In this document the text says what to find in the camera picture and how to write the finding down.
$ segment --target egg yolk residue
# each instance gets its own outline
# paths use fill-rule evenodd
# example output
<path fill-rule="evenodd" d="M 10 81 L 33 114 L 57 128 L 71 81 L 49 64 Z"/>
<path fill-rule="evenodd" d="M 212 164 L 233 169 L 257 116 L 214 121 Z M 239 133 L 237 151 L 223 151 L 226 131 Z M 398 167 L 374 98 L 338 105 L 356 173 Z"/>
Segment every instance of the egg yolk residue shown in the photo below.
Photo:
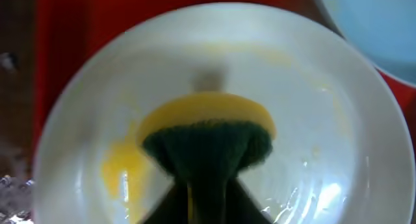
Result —
<path fill-rule="evenodd" d="M 148 160 L 136 144 L 137 126 L 131 124 L 127 135 L 110 145 L 101 164 L 101 178 L 111 199 L 122 200 L 126 217 L 137 223 L 143 216 L 140 199 L 144 195 Z"/>

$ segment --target yellow sponge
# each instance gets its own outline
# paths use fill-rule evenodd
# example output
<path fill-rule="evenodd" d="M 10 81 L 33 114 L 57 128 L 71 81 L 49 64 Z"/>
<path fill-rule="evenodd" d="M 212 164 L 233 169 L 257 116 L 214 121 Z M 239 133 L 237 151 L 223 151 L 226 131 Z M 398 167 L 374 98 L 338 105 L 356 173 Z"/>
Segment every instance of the yellow sponge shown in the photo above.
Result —
<path fill-rule="evenodd" d="M 276 137 L 274 122 L 265 107 L 229 93 L 200 92 L 174 99 L 148 115 L 138 128 L 137 142 L 161 129 L 191 125 L 205 120 L 251 121 Z"/>

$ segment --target dish sponge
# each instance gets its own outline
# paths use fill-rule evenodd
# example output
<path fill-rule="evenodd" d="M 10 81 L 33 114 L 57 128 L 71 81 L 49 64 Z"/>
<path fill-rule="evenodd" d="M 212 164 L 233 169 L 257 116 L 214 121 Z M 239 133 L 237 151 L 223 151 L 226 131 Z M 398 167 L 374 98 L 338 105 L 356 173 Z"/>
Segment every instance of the dish sponge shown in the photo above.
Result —
<path fill-rule="evenodd" d="M 254 218 L 250 223 L 271 223 L 237 177 L 266 159 L 275 137 L 267 110 L 238 95 L 200 92 L 154 110 L 139 126 L 138 144 L 175 184 L 145 223 L 156 223 L 151 221 L 161 214 L 178 223 L 249 223 L 243 216 Z M 179 194 L 185 189 L 186 207 Z"/>

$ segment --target red surface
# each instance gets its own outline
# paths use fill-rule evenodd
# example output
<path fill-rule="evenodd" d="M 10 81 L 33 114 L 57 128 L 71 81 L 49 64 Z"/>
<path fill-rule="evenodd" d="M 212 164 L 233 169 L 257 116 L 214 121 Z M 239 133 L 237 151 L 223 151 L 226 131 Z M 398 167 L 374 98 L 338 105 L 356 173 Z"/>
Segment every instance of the red surface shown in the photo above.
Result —
<path fill-rule="evenodd" d="M 289 10 L 304 6 L 301 0 L 37 0 L 35 142 L 63 87 L 100 47 L 160 13 L 219 1 L 262 3 Z M 416 107 L 416 90 L 386 80 L 408 122 L 416 123 L 412 111 Z M 413 124 L 410 129 L 415 132 Z"/>

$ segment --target green scouring pad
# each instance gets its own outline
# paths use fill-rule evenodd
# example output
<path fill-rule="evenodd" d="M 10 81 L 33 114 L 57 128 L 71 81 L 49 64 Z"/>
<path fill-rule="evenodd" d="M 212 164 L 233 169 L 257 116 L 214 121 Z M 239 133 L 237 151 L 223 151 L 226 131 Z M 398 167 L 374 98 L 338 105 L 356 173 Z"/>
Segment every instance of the green scouring pad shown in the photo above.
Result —
<path fill-rule="evenodd" d="M 266 159 L 275 137 L 267 110 L 237 95 L 195 93 L 154 110 L 138 144 L 175 183 L 144 223 L 271 223 L 237 177 Z"/>

